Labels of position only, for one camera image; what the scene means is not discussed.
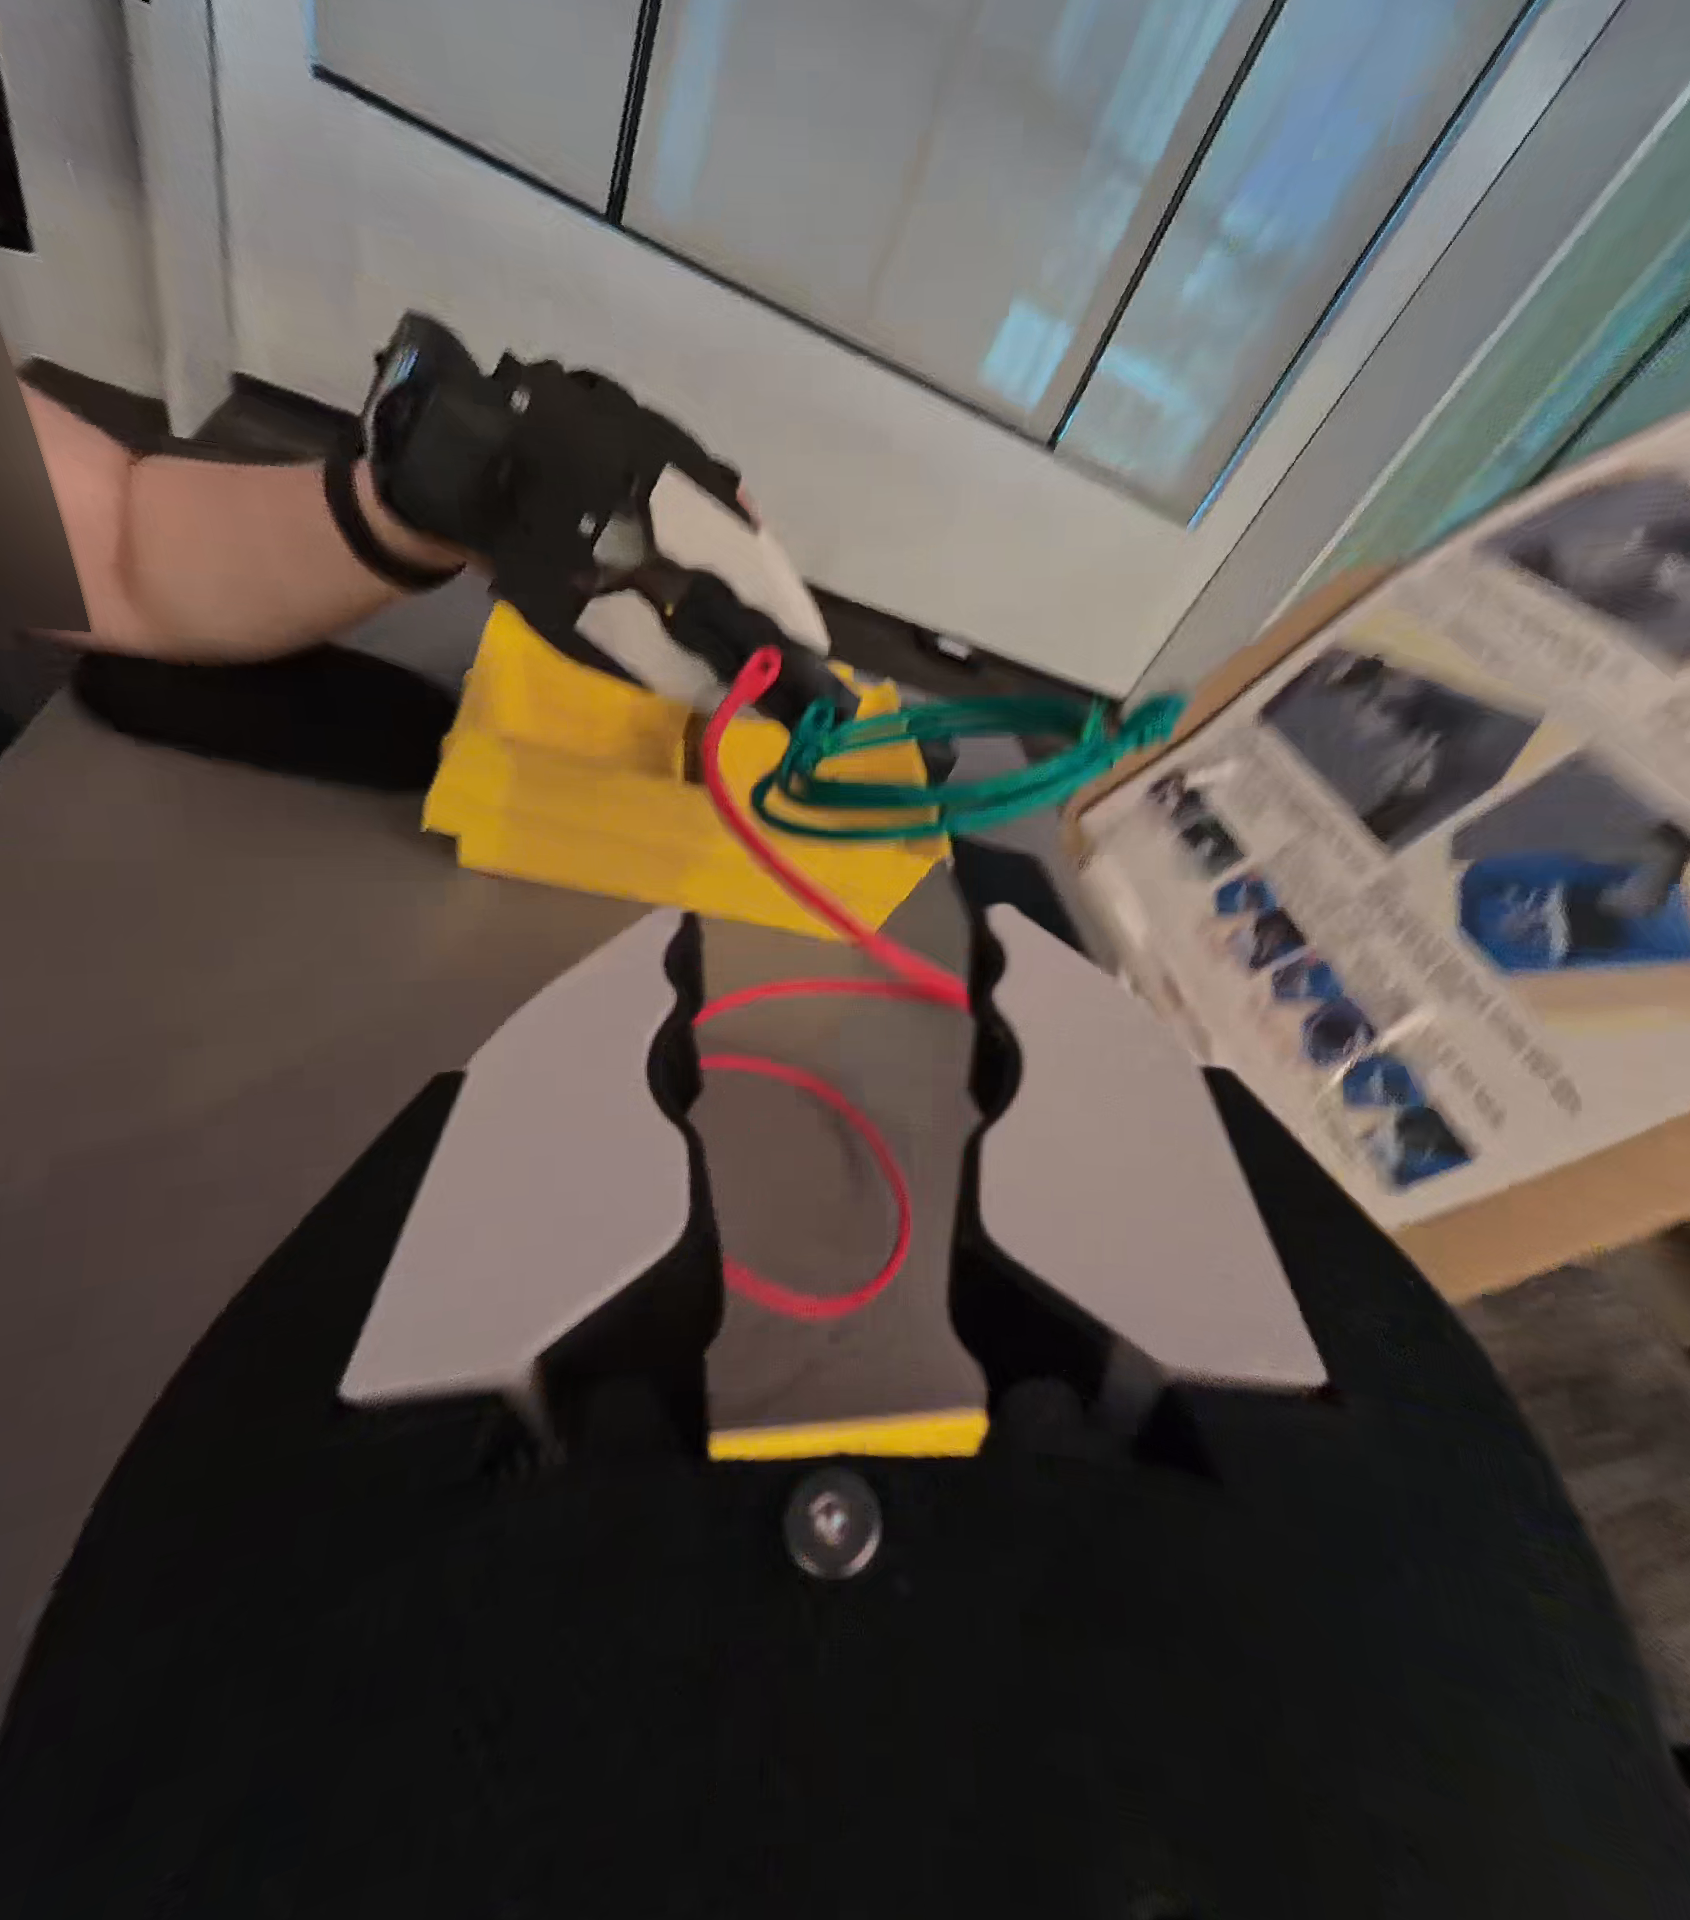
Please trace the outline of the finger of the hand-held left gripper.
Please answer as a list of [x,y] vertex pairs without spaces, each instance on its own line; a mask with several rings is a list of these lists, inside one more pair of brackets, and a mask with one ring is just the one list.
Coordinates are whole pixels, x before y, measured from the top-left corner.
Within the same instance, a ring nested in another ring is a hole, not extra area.
[[717,493],[694,476],[659,476],[647,496],[647,527],[659,562],[707,574],[786,641],[813,658],[832,658],[823,614],[783,544],[764,527],[746,483]]
[[674,637],[688,587],[614,587],[589,596],[581,641],[629,683],[682,709],[717,709],[726,683]]

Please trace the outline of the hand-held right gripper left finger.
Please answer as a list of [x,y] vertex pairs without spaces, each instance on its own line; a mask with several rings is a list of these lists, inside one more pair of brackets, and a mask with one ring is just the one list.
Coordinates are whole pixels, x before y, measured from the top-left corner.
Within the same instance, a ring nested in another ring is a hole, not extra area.
[[339,1379],[353,1408],[486,1397],[568,1452],[629,1383],[710,1449],[722,1248],[695,1020],[704,930],[652,910],[470,1057]]

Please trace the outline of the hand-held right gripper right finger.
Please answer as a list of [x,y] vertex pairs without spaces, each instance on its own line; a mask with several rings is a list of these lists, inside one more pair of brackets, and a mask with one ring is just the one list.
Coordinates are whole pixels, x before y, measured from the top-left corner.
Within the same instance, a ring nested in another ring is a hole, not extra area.
[[1190,1388],[1326,1393],[1193,1049],[1010,905],[971,915],[968,1000],[949,1326],[985,1447],[1172,1449]]

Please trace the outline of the person's left forearm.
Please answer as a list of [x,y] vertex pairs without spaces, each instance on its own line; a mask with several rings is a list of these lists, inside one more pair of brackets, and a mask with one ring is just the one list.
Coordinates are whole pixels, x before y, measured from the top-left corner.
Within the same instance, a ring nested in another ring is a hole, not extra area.
[[62,517],[84,605],[30,637],[137,660],[277,660],[347,637],[470,556],[430,541],[351,465],[347,541],[318,465],[134,452],[30,381],[20,394]]

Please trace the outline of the white framed glass door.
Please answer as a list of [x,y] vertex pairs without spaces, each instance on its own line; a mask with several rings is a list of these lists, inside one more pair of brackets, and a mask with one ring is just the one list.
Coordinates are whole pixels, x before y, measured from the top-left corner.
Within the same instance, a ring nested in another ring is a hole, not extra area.
[[1110,695],[1524,484],[1690,282],[1690,4],[119,4],[161,385],[608,372]]

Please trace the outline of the wooden poster board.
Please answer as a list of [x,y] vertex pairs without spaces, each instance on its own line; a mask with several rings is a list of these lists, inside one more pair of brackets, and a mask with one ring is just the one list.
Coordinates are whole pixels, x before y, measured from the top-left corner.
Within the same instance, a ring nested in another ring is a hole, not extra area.
[[1354,573],[1066,809],[1124,981],[1447,1297],[1690,1222],[1690,691]]

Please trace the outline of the printed instruction poster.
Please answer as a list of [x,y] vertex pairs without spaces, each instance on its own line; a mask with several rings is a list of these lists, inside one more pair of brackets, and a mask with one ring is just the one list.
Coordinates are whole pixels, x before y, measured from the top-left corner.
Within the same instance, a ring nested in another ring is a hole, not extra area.
[[1134,987],[1386,1229],[1690,1116],[1690,410],[1073,805]]

